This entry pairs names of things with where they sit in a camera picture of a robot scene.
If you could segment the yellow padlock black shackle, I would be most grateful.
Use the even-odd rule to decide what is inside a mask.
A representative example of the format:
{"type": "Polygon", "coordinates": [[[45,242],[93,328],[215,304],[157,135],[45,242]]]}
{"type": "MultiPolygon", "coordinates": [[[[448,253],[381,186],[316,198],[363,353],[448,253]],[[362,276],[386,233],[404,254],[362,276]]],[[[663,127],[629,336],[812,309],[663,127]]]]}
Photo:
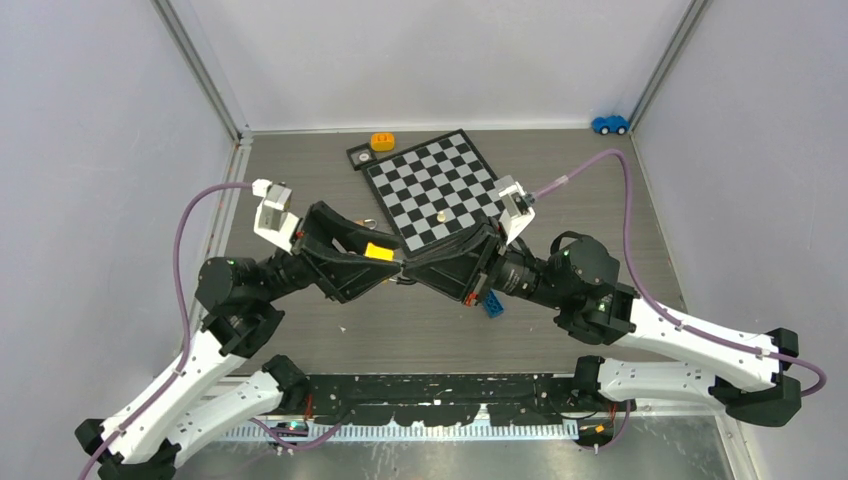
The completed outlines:
{"type": "Polygon", "coordinates": [[[373,242],[368,242],[364,252],[364,256],[371,259],[382,261],[393,261],[395,252],[392,248],[379,246],[373,242]]]}

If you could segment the small brass padlock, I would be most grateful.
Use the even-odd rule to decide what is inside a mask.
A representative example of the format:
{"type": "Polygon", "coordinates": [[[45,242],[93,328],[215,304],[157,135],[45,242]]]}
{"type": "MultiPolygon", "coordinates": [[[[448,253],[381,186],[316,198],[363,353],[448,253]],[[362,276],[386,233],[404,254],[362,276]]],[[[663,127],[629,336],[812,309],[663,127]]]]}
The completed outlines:
{"type": "Polygon", "coordinates": [[[375,219],[361,219],[357,220],[356,223],[370,230],[374,230],[378,226],[378,222],[375,219]]]}

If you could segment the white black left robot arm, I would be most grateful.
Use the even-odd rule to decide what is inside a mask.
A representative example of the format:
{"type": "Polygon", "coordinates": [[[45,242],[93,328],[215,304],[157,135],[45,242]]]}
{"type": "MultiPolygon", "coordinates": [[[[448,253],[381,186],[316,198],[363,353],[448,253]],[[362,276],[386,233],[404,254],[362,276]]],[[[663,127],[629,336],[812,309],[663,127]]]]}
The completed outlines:
{"type": "Polygon", "coordinates": [[[374,255],[377,248],[399,249],[400,238],[350,221],[322,202],[297,216],[283,201],[263,200],[254,230],[274,253],[261,261],[206,260],[195,292],[206,314],[180,355],[127,406],[77,427],[88,471],[102,479],[170,479],[227,431],[276,408],[298,412],[307,382],[283,355],[226,394],[207,400],[206,393],[270,340],[284,317],[277,300],[315,286],[347,303],[400,270],[397,262],[374,255]]]}

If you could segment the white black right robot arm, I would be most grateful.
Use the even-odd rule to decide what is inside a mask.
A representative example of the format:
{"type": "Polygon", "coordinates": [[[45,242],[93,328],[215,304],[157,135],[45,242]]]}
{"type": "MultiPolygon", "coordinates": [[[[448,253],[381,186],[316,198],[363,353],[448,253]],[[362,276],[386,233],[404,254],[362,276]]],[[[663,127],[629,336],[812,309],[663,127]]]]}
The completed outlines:
{"type": "Polygon", "coordinates": [[[697,402],[763,427],[784,426],[800,410],[800,383],[787,373],[798,355],[796,333],[755,334],[697,319],[621,283],[619,269],[591,236],[563,232],[541,259],[484,222],[425,247],[403,273],[465,304],[498,291],[552,309],[555,325],[587,345],[660,355],[657,362],[579,358],[570,392],[584,410],[638,398],[697,402]]]}

